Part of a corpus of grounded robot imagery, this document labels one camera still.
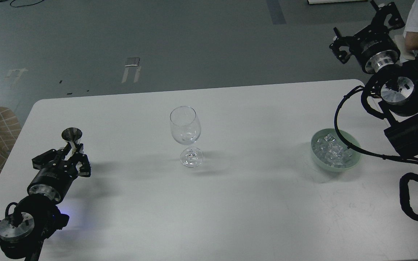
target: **black cable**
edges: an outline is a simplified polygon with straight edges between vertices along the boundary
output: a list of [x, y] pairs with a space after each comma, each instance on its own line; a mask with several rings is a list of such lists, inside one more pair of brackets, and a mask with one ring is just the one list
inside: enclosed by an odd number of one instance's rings
[[340, 138], [340, 140], [342, 140], [342, 142], [345, 145], [347, 145], [348, 148], [353, 149], [356, 152], [359, 152], [361, 154], [365, 154], [365, 155], [369, 155], [369, 156], [373, 156], [373, 157], [379, 157], [379, 158], [382, 158], [382, 159], [389, 159], [389, 160], [396, 161], [396, 162], [413, 163], [413, 164], [418, 165], [418, 158], [416, 158], [416, 157], [413, 157], [413, 158], [403, 158], [401, 156], [388, 156], [388, 155], [383, 155], [383, 154], [377, 154], [377, 153], [369, 152], [369, 151], [364, 150], [364, 149], [362, 149], [360, 147], [357, 147], [352, 142], [348, 141], [345, 137], [343, 137], [343, 135], [341, 134], [340, 130], [338, 129], [338, 114], [340, 112], [340, 109], [343, 107], [343, 104], [345, 103], [345, 101], [347, 101], [347, 99], [349, 99], [354, 94], [357, 94], [358, 92], [361, 92], [363, 90], [364, 90], [364, 88], [362, 86], [355, 87], [354, 89], [352, 89], [348, 94], [346, 94], [343, 97], [343, 99], [341, 100], [340, 104], [336, 108], [335, 118], [334, 118], [333, 123], [335, 125], [336, 134], [338, 135], [338, 137]]
[[[15, 7], [15, 6], [13, 6], [12, 5], [12, 3], [13, 2], [15, 2], [16, 0], [12, 0], [10, 3], [9, 3], [9, 5], [10, 6], [12, 6], [12, 7]], [[34, 4], [30, 4], [30, 5], [17, 5], [16, 7], [29, 7], [29, 6], [31, 6], [31, 5], [36, 5], [36, 4], [39, 4], [39, 3], [41, 3], [41, 2], [43, 2], [44, 0], [41, 0], [41, 1], [39, 1], [39, 2], [36, 2], [36, 3], [34, 3]]]
[[4, 216], [5, 216], [6, 218], [9, 216], [9, 208], [10, 208], [11, 206], [17, 206], [17, 203], [16, 203], [16, 202], [12, 202], [12, 203], [9, 203], [9, 205], [7, 205], [6, 210], [5, 210], [5, 212], [4, 212]]

